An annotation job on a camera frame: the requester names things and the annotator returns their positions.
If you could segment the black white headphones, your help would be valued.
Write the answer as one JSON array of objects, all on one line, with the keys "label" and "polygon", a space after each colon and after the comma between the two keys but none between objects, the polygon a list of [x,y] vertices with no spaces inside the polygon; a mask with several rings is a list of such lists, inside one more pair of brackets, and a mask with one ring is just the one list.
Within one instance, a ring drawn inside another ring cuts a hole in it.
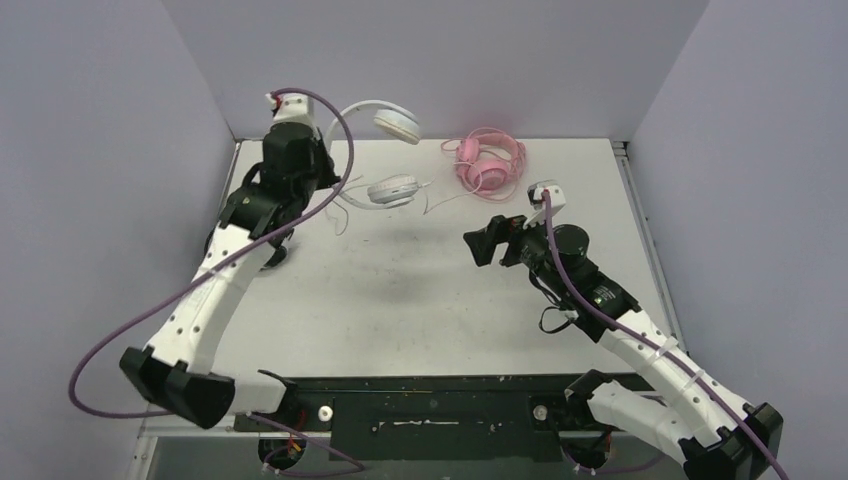
[{"label": "black white headphones", "polygon": [[[210,244],[214,235],[215,229],[210,230],[208,233],[206,240],[204,242],[204,255],[208,253]],[[288,256],[288,244],[294,234],[294,231],[291,231],[278,239],[271,242],[271,244],[275,247],[273,255],[269,258],[269,260],[262,266],[260,271],[267,271],[276,268],[279,266]]]}]

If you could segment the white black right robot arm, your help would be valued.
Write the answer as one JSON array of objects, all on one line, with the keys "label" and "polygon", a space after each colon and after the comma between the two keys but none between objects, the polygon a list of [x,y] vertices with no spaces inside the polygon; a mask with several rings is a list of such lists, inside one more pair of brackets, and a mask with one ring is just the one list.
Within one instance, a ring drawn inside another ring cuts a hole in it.
[{"label": "white black right robot arm", "polygon": [[463,235],[477,266],[492,263],[498,245],[504,267],[522,264],[557,309],[570,314],[595,344],[617,356],[661,396],[637,394],[590,370],[565,390],[576,426],[614,427],[680,464],[689,479],[757,479],[778,463],[784,419],[770,404],[734,394],[689,358],[676,338],[652,321],[638,301],[589,260],[588,234],[576,225],[528,227],[522,216],[495,216]]}]

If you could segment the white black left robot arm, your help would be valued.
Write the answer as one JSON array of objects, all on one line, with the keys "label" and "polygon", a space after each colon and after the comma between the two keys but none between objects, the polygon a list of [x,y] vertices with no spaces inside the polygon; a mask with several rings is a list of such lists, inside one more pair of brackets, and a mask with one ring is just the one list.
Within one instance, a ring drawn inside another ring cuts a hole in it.
[{"label": "white black left robot arm", "polygon": [[119,367],[141,396],[209,429],[234,412],[237,382],[213,372],[219,344],[260,270],[285,256],[282,245],[313,194],[340,180],[319,130],[274,125],[262,158],[227,197],[195,279],[142,348],[129,347]]}]

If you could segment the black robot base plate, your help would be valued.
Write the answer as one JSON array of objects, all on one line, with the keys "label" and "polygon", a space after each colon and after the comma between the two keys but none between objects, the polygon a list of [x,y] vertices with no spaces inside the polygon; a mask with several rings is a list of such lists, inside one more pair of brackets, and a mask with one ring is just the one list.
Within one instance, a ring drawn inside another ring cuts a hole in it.
[{"label": "black robot base plate", "polygon": [[560,457],[560,435],[597,447],[607,427],[572,410],[575,374],[297,378],[294,397],[269,419],[326,433],[360,460]]}]

